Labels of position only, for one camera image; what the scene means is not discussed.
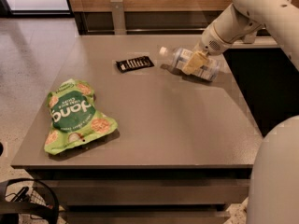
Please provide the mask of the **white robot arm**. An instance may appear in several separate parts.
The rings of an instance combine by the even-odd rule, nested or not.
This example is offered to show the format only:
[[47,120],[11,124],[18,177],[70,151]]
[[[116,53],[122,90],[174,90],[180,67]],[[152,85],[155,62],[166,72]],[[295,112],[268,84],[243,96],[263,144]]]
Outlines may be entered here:
[[[234,42],[265,28],[299,69],[299,8],[292,0],[232,0],[202,34],[182,71],[192,74]],[[247,224],[299,224],[299,116],[264,138],[252,168]]]

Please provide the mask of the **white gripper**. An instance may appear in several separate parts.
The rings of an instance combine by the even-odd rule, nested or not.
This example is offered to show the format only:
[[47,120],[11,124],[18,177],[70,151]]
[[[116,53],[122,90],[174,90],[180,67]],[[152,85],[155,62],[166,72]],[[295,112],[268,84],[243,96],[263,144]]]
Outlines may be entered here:
[[231,44],[224,42],[216,33],[213,25],[209,25],[199,38],[193,50],[195,53],[183,66],[182,72],[190,75],[197,69],[205,65],[208,61],[207,56],[218,56],[223,54]]

